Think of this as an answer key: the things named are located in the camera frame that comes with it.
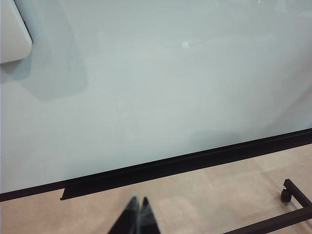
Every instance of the whiteboard stand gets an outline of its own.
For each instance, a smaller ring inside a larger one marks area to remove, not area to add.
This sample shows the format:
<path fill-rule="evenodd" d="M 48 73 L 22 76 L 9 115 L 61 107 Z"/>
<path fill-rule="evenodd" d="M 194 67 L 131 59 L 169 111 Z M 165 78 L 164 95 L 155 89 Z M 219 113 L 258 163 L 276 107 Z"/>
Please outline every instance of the whiteboard stand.
<path fill-rule="evenodd" d="M 291 182 L 286 179 L 286 189 L 281 193 L 281 201 L 289 203 L 292 196 L 303 208 L 267 220 L 236 229 L 225 234 L 266 234 L 312 218 L 312 202 Z"/>

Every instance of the white object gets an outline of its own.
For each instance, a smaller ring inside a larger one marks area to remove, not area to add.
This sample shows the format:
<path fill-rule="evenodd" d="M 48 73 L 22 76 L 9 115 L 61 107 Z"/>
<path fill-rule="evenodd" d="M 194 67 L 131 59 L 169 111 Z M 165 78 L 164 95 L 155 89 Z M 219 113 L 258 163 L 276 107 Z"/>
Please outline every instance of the white object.
<path fill-rule="evenodd" d="M 13 0 L 1 0 L 1 63 L 27 57 L 32 41 Z"/>
<path fill-rule="evenodd" d="M 311 128 L 312 20 L 272 2 L 16 0 L 1 192 Z"/>

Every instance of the white whiteboard surface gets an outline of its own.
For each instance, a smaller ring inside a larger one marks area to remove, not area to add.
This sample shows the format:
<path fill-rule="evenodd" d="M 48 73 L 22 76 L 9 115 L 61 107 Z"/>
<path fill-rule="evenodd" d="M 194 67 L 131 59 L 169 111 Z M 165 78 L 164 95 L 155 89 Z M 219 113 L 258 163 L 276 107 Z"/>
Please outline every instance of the white whiteboard surface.
<path fill-rule="evenodd" d="M 312 127 L 302 1 L 16 0 L 1 192 Z"/>

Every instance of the black whiteboard frame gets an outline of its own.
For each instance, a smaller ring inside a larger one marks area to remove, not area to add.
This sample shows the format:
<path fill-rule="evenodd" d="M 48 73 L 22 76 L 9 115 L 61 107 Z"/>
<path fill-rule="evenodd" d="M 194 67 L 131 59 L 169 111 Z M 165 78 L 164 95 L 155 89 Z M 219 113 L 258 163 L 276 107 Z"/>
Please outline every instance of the black whiteboard frame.
<path fill-rule="evenodd" d="M 61 200 L 312 143 L 312 128 L 0 194 L 0 201 L 64 189 Z"/>

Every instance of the caster wheel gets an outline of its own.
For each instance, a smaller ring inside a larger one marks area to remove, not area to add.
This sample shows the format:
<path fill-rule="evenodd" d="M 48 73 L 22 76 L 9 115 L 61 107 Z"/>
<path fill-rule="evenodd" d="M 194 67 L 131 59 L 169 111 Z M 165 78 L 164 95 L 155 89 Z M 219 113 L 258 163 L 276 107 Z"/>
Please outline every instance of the caster wheel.
<path fill-rule="evenodd" d="M 290 202 L 292 199 L 292 194 L 288 192 L 286 189 L 283 189 L 282 194 L 281 194 L 281 201 L 282 202 Z"/>

